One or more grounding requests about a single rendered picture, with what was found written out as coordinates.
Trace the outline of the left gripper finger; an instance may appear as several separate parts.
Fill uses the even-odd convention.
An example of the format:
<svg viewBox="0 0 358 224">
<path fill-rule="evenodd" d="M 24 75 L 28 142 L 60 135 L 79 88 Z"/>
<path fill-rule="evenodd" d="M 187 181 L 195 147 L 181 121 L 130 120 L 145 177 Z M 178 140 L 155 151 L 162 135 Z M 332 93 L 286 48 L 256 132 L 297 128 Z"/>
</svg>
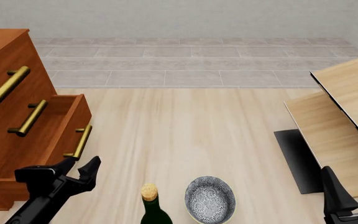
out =
<svg viewBox="0 0 358 224">
<path fill-rule="evenodd" d="M 54 171 L 53 180 L 63 176 L 66 176 L 67 173 L 72 169 L 75 165 L 76 159 L 74 157 L 67 157 L 58 164 L 55 164 L 52 169 Z"/>
<path fill-rule="evenodd" d="M 78 169 L 79 181 L 85 184 L 87 188 L 95 188 L 100 165 L 101 159 L 99 156 L 94 156 L 87 164 Z"/>
</svg>

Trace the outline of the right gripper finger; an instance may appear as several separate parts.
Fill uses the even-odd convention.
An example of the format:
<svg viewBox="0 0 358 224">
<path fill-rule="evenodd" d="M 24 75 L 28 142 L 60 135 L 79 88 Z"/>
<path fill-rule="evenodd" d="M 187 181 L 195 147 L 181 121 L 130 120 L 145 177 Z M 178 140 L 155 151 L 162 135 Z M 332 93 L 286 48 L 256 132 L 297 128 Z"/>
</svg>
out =
<svg viewBox="0 0 358 224">
<path fill-rule="evenodd" d="M 342 186 L 334 171 L 325 166 L 321 169 L 324 192 L 324 214 L 352 214 L 358 203 Z"/>
</svg>

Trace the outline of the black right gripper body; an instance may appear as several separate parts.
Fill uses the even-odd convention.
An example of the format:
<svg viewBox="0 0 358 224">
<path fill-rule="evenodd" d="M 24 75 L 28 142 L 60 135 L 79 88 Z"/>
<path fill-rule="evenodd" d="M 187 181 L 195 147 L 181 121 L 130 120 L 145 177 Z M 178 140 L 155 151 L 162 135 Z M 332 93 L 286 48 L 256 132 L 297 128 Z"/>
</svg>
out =
<svg viewBox="0 0 358 224">
<path fill-rule="evenodd" d="M 324 209 L 324 221 L 326 224 L 358 224 L 358 213 L 352 210 Z"/>
</svg>

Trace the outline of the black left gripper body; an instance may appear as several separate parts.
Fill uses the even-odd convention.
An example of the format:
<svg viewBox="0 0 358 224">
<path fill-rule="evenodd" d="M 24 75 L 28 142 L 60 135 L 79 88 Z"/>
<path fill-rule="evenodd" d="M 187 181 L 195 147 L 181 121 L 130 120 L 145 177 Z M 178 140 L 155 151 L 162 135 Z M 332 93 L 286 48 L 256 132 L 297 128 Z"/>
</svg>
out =
<svg viewBox="0 0 358 224">
<path fill-rule="evenodd" d="M 93 189 L 93 177 L 81 176 L 74 179 L 61 175 L 40 181 L 41 205 L 64 205 L 74 195 L 90 192 Z"/>
</svg>

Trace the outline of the open wooden drawer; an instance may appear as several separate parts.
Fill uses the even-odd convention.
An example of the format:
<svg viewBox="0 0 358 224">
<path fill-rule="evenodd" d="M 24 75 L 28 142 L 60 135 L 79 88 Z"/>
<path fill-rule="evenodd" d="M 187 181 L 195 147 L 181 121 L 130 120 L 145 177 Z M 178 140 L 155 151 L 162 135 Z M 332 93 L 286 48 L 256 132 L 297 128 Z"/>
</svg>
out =
<svg viewBox="0 0 358 224">
<path fill-rule="evenodd" d="M 75 152 L 82 134 L 91 119 L 84 95 L 55 95 L 24 138 L 13 147 L 0 169 L 0 194 L 10 201 L 26 201 L 27 187 L 16 182 L 14 171 L 27 166 L 54 165 L 63 155 Z"/>
</svg>

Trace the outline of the wooden cabinet with drawers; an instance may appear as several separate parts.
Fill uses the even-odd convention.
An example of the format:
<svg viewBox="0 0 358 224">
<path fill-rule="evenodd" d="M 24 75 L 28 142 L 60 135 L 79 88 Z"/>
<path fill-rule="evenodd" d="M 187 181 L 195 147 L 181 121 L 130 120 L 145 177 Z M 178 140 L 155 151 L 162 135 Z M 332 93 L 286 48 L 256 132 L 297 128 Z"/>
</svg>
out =
<svg viewBox="0 0 358 224">
<path fill-rule="evenodd" d="M 27 29 L 0 29 L 0 210 L 29 198 L 14 171 L 78 160 L 91 134 L 84 95 L 59 95 Z"/>
</svg>

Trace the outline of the pale wood board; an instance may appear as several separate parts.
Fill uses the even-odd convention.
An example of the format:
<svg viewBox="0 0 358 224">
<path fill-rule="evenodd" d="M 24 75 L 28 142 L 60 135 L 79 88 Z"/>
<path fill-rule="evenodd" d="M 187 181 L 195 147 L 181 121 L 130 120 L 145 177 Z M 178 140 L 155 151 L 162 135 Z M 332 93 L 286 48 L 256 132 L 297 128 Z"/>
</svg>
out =
<svg viewBox="0 0 358 224">
<path fill-rule="evenodd" d="M 285 102 L 320 167 L 329 166 L 353 197 L 358 197 L 358 130 L 325 93 Z"/>
</svg>

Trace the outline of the dark green corked bottle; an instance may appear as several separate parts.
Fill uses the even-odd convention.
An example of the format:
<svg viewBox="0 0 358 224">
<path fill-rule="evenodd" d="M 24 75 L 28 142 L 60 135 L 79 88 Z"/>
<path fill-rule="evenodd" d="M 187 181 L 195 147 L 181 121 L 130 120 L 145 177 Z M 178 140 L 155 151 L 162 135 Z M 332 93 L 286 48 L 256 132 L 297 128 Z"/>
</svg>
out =
<svg viewBox="0 0 358 224">
<path fill-rule="evenodd" d="M 160 208 L 155 184 L 144 184 L 140 193 L 145 208 L 140 224 L 173 224 L 168 214 Z"/>
</svg>

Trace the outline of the pale wood box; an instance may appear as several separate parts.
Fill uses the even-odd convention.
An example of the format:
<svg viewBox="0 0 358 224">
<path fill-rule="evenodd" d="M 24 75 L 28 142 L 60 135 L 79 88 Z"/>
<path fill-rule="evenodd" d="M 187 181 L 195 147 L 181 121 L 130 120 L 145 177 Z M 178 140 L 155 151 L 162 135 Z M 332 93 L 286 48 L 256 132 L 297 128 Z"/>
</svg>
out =
<svg viewBox="0 0 358 224">
<path fill-rule="evenodd" d="M 358 130 L 358 58 L 310 76 Z"/>
</svg>

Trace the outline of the grey patterned bowl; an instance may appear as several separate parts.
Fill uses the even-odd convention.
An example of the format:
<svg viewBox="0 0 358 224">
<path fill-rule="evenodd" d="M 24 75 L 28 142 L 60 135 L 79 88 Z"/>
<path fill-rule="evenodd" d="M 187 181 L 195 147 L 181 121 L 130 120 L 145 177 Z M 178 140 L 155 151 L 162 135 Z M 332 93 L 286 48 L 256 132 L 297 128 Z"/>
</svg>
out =
<svg viewBox="0 0 358 224">
<path fill-rule="evenodd" d="M 185 207 L 199 224 L 227 224 L 236 210 L 236 198 L 225 181 L 202 176 L 186 188 Z"/>
</svg>

